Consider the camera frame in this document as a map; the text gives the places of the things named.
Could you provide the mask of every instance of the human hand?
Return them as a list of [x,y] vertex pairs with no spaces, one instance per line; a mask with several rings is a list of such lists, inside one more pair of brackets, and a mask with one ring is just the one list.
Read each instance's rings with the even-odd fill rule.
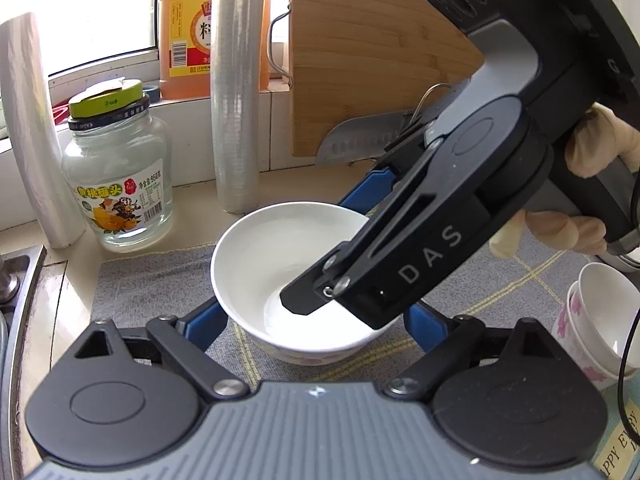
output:
[[[567,143],[564,151],[567,168],[577,176],[589,178],[604,170],[617,156],[629,171],[638,171],[640,132],[617,118],[609,108],[596,103],[585,113]],[[489,240],[496,258],[513,258],[525,224],[538,240],[556,250],[598,254],[607,249],[606,228],[599,218],[521,209]]]

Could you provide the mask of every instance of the glass jar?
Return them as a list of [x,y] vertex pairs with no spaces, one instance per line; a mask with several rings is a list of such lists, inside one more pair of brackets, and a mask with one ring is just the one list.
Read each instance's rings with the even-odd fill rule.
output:
[[171,140],[148,107],[142,83],[124,78],[69,101],[73,138],[62,171],[98,241],[110,251],[145,248],[172,225]]

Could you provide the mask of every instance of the green lid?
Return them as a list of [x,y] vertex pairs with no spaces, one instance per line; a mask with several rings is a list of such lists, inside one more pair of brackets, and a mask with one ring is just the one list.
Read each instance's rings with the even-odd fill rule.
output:
[[140,98],[140,79],[111,79],[90,86],[69,99],[69,114],[75,119],[94,117],[125,107]]

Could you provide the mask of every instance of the jar label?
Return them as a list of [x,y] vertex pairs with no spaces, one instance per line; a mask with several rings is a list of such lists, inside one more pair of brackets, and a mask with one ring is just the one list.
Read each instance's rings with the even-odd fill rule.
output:
[[171,2],[169,77],[210,72],[211,0]]
[[162,214],[162,159],[128,177],[96,186],[72,186],[92,227],[104,234],[140,229]]

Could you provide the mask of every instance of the barcode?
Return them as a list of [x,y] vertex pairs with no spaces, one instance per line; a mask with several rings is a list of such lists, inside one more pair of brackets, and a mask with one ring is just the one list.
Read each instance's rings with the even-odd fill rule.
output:
[[187,66],[187,42],[177,41],[171,44],[171,67]]
[[158,202],[151,209],[147,209],[145,211],[145,222],[149,222],[154,216],[156,216],[159,212],[162,211],[162,202]]

